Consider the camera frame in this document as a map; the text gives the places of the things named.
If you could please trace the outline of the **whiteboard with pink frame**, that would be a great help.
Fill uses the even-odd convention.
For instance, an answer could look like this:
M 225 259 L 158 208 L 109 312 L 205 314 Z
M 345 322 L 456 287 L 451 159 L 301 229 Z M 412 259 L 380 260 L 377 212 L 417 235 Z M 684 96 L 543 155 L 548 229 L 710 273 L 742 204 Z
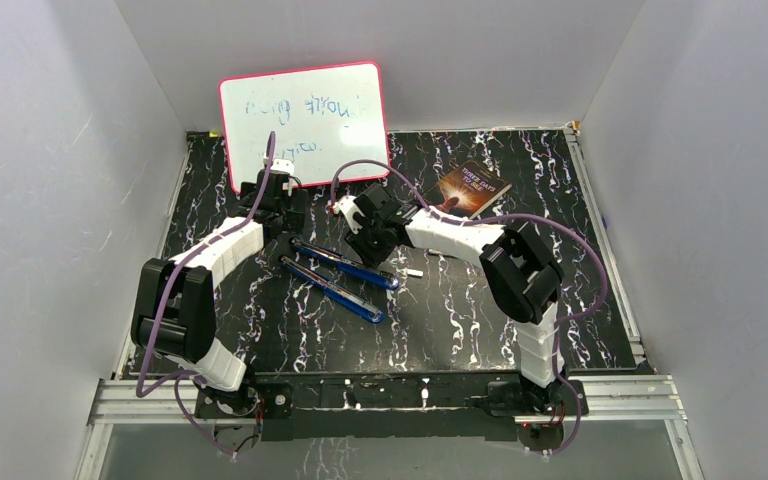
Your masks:
M 371 61 L 226 78 L 218 85 L 229 183 L 263 167 L 266 144 L 305 186 L 384 178 L 389 164 L 381 72 Z

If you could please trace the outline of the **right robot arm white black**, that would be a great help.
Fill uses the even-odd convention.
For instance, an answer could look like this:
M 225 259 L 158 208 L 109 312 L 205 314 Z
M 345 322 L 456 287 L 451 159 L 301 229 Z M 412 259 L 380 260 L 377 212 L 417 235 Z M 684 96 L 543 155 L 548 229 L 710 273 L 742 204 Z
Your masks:
M 522 220 L 473 224 L 420 202 L 402 202 L 381 185 L 345 195 L 331 207 L 348 225 L 345 242 L 375 268 L 400 247 L 436 250 L 479 269 L 497 308 L 513 321 L 519 384 L 492 387 L 486 409 L 547 414 L 563 399 L 563 361 L 555 352 L 564 273 L 547 245 Z

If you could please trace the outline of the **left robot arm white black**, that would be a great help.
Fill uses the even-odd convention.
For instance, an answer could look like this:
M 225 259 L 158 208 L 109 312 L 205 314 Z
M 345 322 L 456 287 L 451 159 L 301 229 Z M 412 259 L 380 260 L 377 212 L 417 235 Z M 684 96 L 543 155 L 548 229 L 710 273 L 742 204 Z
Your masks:
M 171 259 L 152 258 L 142 267 L 130 336 L 146 354 L 159 353 L 194 372 L 220 392 L 235 416 L 254 411 L 257 387 L 244 380 L 247 366 L 216 336 L 214 292 L 238 266 L 284 233 L 304 228 L 307 194 L 287 160 L 244 183 L 238 215 Z

